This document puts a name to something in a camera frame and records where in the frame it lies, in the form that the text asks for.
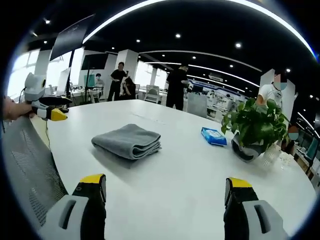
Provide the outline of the person's left hand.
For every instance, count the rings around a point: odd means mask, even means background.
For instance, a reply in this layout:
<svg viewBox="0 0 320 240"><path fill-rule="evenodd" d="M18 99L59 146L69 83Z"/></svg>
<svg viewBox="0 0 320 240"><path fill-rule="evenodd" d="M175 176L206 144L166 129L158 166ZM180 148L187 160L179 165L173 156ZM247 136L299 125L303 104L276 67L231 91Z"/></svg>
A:
<svg viewBox="0 0 320 240"><path fill-rule="evenodd" d="M32 105L26 102L15 103L11 98L5 96L3 102L2 119L4 121L14 121L21 116L33 118L36 114L32 110Z"/></svg>

